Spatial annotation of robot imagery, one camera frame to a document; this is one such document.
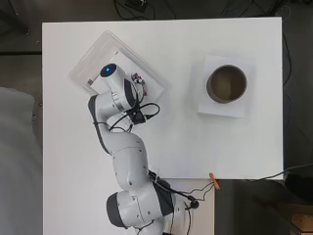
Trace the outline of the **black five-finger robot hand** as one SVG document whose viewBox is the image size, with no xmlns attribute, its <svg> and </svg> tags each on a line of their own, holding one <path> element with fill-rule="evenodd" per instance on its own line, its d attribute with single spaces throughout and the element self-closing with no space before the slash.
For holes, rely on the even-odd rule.
<svg viewBox="0 0 313 235">
<path fill-rule="evenodd" d="M 134 82 L 140 97 L 145 97 L 147 95 L 145 80 L 137 72 L 131 74 L 131 79 Z"/>
</svg>

